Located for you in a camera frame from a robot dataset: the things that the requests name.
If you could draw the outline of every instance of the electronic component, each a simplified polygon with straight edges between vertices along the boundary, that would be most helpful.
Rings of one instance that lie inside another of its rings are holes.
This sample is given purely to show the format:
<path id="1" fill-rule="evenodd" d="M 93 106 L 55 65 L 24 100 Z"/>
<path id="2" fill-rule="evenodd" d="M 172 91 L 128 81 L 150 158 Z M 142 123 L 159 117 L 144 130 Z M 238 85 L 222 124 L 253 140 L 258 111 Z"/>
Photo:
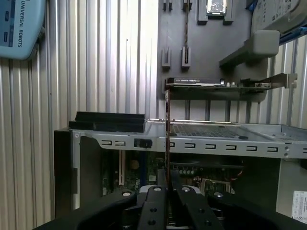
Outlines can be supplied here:
<path id="1" fill-rule="evenodd" d="M 36 52 L 45 5 L 46 0 L 0 2 L 0 57 L 24 60 Z"/>
<path id="2" fill-rule="evenodd" d="M 208 0 L 207 13 L 209 15 L 225 15 L 226 0 Z"/>

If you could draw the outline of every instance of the metal sheet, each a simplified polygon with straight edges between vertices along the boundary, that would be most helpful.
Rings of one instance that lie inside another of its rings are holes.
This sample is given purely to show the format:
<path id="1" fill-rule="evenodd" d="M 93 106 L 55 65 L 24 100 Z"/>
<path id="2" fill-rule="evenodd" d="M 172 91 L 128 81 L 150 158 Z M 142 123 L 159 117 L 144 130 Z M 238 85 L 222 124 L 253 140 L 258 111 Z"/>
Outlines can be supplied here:
<path id="1" fill-rule="evenodd" d="M 31 229 L 52 218 L 53 130 L 66 127 L 76 111 L 165 117 L 156 90 L 158 9 L 158 1 L 148 0 L 50 0 L 38 55 L 31 62 L 0 60 L 1 229 Z M 293 70 L 293 44 L 269 59 L 268 76 Z M 307 128 L 306 37 L 297 50 L 291 124 Z M 250 110 L 238 102 L 229 108 L 228 102 L 178 101 L 171 117 L 285 124 L 288 95 L 276 89 Z"/>

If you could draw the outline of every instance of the sticker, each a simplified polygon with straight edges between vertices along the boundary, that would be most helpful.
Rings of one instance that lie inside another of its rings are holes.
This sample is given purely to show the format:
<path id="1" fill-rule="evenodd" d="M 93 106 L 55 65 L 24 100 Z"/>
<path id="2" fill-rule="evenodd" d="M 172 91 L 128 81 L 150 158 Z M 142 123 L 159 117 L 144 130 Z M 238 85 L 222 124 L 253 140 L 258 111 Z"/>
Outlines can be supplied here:
<path id="1" fill-rule="evenodd" d="M 149 180 L 150 182 L 155 182 L 156 176 L 150 175 L 150 176 L 148 177 L 148 180 Z"/>
<path id="2" fill-rule="evenodd" d="M 307 192 L 294 191 L 292 218 L 307 224 Z"/>
<path id="3" fill-rule="evenodd" d="M 252 32 L 268 28 L 298 4 L 299 0 L 259 0 L 253 13 Z"/>
<path id="4" fill-rule="evenodd" d="M 105 196 L 106 195 L 106 187 L 102 188 L 102 195 Z"/>

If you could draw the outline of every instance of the gray panel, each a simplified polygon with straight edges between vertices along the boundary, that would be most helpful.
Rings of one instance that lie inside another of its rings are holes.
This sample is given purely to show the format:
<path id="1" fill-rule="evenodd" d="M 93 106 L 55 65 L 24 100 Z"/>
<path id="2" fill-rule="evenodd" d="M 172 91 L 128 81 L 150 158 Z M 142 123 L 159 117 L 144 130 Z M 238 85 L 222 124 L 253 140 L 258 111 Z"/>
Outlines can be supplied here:
<path id="1" fill-rule="evenodd" d="M 299 161 L 281 161 L 276 211 L 286 216 L 292 215 L 294 191 L 307 191 L 307 170 Z"/>
<path id="2" fill-rule="evenodd" d="M 240 79 L 263 79 L 267 76 L 268 61 L 263 60 L 254 67 L 239 65 L 235 71 L 225 73 L 219 68 L 219 61 L 243 46 L 250 36 L 251 13 L 245 10 L 245 2 L 234 0 L 235 21 L 232 25 L 223 25 L 223 20 L 210 20 L 206 25 L 197 25 L 197 3 L 193 1 L 189 12 L 188 46 L 191 48 L 191 67 L 181 71 L 181 49 L 184 46 L 185 13 L 182 11 L 182 1 L 173 2 L 173 10 L 163 11 L 162 0 L 159 12 L 159 43 L 158 43 L 158 76 L 157 88 L 160 98 L 162 84 L 169 77 L 213 78 L 225 79 L 226 82 Z M 162 70 L 162 50 L 169 48 L 172 52 L 171 68 Z"/>
<path id="3" fill-rule="evenodd" d="M 276 209 L 280 159 L 244 158 L 241 177 L 233 183 L 236 195 L 272 211 Z"/>

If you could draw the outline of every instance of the black plastic part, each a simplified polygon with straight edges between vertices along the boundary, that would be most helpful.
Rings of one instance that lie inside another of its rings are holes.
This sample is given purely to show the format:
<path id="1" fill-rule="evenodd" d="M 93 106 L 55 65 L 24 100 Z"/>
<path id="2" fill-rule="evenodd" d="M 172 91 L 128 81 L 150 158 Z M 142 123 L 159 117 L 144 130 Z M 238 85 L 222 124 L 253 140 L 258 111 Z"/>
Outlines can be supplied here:
<path id="1" fill-rule="evenodd" d="M 137 204 L 125 209 L 121 215 L 121 226 L 138 226 L 140 213 L 146 201 L 147 193 L 139 193 Z"/>
<path id="2" fill-rule="evenodd" d="M 167 187 L 165 169 L 157 170 L 157 185 Z"/>
<path id="3" fill-rule="evenodd" d="M 153 146 L 153 141 L 150 139 L 134 139 L 134 147 L 150 149 Z"/>
<path id="4" fill-rule="evenodd" d="M 172 154 L 171 166 L 202 167 L 214 169 L 243 169 L 241 157 L 199 154 Z"/>
<path id="5" fill-rule="evenodd" d="M 167 190 L 165 187 L 152 186 L 148 189 L 138 225 L 139 230 L 166 229 L 166 198 Z"/>
<path id="6" fill-rule="evenodd" d="M 81 207 L 64 218 L 55 219 L 36 230 L 91 230 L 106 229 L 118 221 L 122 211 L 137 201 L 137 195 L 130 190 L 122 190 L 100 198 L 94 203 Z"/>
<path id="7" fill-rule="evenodd" d="M 143 133 L 145 130 L 145 115 L 77 112 L 75 121 L 69 122 L 69 128 Z"/>
<path id="8" fill-rule="evenodd" d="M 74 192 L 71 157 L 71 132 L 68 128 L 54 131 L 54 198 L 55 217 L 72 211 Z"/>
<path id="9" fill-rule="evenodd" d="M 208 196 L 210 207 L 223 211 L 226 217 L 225 229 L 270 229 L 270 230 L 307 230 L 307 226 L 297 220 L 256 204 L 230 193 L 222 197 Z"/>
<path id="10" fill-rule="evenodd" d="M 195 230 L 223 230 L 220 221 L 207 203 L 206 197 L 193 188 L 183 190 L 178 170 L 171 170 L 172 213 L 178 226 L 192 226 Z"/>
<path id="11" fill-rule="evenodd" d="M 182 4 L 182 10 L 183 10 L 184 12 L 187 11 L 187 3 L 183 3 L 183 4 Z M 190 11 L 190 10 L 192 10 L 192 2 L 191 2 L 191 0 L 189 0 L 189 11 Z"/>
<path id="12" fill-rule="evenodd" d="M 94 121 L 94 122 L 116 122 L 141 124 L 145 120 L 144 114 L 115 114 L 115 113 L 94 113 L 77 112 L 75 121 Z"/>

